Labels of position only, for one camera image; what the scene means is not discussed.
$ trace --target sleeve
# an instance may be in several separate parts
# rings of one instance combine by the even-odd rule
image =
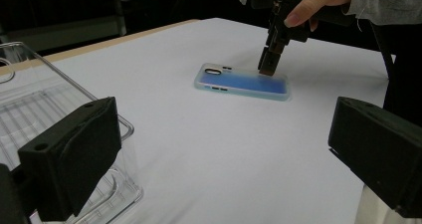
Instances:
[[[376,25],[422,23],[422,0],[351,0],[346,15]]]

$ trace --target white table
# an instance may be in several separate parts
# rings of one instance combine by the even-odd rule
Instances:
[[[117,223],[351,224],[363,183],[328,150],[336,99],[382,106],[379,53],[291,41],[288,102],[196,90],[203,63],[257,70],[267,30],[183,24],[53,64],[135,127],[144,197]]]

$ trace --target phone case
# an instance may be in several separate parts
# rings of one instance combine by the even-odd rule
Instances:
[[[266,76],[258,71],[206,63],[202,65],[194,82],[195,88],[254,98],[287,101],[290,89],[286,76]]]

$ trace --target clear plastic container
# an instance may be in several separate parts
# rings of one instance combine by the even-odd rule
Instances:
[[[21,146],[96,99],[25,44],[0,45],[0,162],[12,170],[19,165],[17,150]],[[114,164],[80,215],[64,223],[110,223],[141,199],[143,190],[132,178],[135,160],[125,144],[133,126],[121,116],[118,119],[122,148]],[[37,212],[31,222],[42,223]]]

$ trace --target human hand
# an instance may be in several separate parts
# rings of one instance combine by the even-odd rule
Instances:
[[[337,6],[349,3],[350,0],[302,0],[287,16],[286,27],[296,27],[310,20],[311,31],[317,28],[317,20],[312,18],[323,6]]]

